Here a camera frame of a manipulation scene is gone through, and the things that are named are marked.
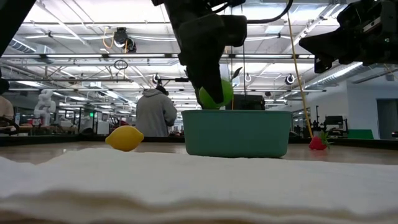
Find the ceiling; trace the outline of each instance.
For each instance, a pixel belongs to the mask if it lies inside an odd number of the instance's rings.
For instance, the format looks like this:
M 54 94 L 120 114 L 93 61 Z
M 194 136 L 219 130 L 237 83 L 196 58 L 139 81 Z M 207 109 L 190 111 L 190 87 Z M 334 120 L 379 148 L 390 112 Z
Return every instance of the ceiling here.
M 153 6 L 151 0 L 42 0 L 42 7 L 37 3 L 26 17 L 18 30 L 14 40 L 24 45 L 42 50 L 43 46 L 50 48 L 47 53 L 55 54 L 111 54 L 123 53 L 123 49 L 113 45 L 111 48 L 111 35 L 117 27 L 126 27 L 127 32 L 137 45 L 137 54 L 153 53 L 179 53 L 179 47 L 174 39 L 174 33 L 163 5 Z M 330 0 L 296 0 L 290 9 L 292 20 L 293 39 L 299 37 L 318 35 L 331 32 L 338 28 L 336 16 L 346 5 L 329 4 Z M 265 19 L 278 15 L 285 7 L 285 3 L 279 0 L 247 0 L 242 7 L 227 8 L 220 14 L 245 15 L 248 19 Z M 309 54 L 295 41 L 296 54 Z M 22 54 L 20 50 L 8 47 L 5 54 Z M 248 38 L 243 47 L 227 47 L 226 54 L 292 54 L 289 26 L 285 15 L 279 21 L 271 24 L 259 24 L 248 26 Z M 38 62 L 33 59 L 8 58 L 1 59 L 6 62 L 2 65 L 3 76 L 6 78 L 26 79 L 98 79 L 98 88 L 105 89 L 137 89 L 137 91 L 115 91 L 117 95 L 132 103 L 135 103 L 139 90 L 152 87 L 154 74 L 162 78 L 185 77 L 185 67 L 180 65 L 176 58 L 135 58 L 126 60 L 129 67 L 125 70 L 117 70 L 112 64 L 114 60 L 103 59 L 67 59 L 56 58 L 51 64 Z M 222 60 L 221 75 L 235 71 L 243 67 L 241 59 Z M 297 64 L 298 72 L 305 82 L 314 79 L 313 59 L 302 59 Z M 270 90 L 288 90 L 296 86 L 287 86 L 284 78 L 289 74 L 295 74 L 295 66 L 291 59 L 272 60 L 247 60 L 245 72 L 249 75 L 247 88 Z M 128 79 L 129 82 L 120 82 L 120 79 Z M 237 88 L 243 89 L 244 74 L 241 74 L 237 82 Z M 22 83 L 12 82 L 13 88 L 38 88 Z M 90 84 L 78 82 L 39 82 L 39 85 L 49 88 L 89 88 Z M 166 88 L 189 89 L 190 83 L 169 82 Z M 61 93 L 86 96 L 92 101 L 103 101 L 95 92 L 87 91 Z M 189 91 L 173 91 L 172 98 L 195 99 L 195 94 Z

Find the white towel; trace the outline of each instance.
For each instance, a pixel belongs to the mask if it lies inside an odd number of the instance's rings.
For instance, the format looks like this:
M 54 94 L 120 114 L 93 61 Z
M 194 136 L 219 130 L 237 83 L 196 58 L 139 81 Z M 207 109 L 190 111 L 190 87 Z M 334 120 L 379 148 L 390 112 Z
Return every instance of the white towel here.
M 0 158 L 0 213 L 53 222 L 398 223 L 398 166 L 85 149 Z

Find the yellow lemon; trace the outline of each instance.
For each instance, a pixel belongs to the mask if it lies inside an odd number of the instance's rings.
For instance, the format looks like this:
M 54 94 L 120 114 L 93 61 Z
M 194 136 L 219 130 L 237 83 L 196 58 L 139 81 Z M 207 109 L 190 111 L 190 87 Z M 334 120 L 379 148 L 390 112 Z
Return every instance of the yellow lemon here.
M 105 143 L 114 149 L 129 152 L 144 140 L 144 135 L 132 126 L 121 126 L 116 128 L 106 139 Z

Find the red strawberry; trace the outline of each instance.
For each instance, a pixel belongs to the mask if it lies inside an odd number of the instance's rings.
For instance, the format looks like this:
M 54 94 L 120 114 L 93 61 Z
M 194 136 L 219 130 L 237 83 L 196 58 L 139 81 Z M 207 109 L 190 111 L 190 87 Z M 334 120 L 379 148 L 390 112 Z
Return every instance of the red strawberry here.
M 310 143 L 310 149 L 312 150 L 325 150 L 328 146 L 322 143 L 322 140 L 318 136 L 314 136 Z

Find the white robot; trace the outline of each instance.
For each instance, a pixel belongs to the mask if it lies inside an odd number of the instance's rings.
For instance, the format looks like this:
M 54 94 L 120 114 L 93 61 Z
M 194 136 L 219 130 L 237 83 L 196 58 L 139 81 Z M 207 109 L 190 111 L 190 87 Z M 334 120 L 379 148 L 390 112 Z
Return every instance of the white robot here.
M 52 94 L 50 90 L 43 90 L 42 94 L 39 95 L 39 102 L 35 106 L 35 119 L 43 117 L 43 126 L 50 125 L 50 113 L 54 113 L 56 109 L 55 102 L 51 100 Z

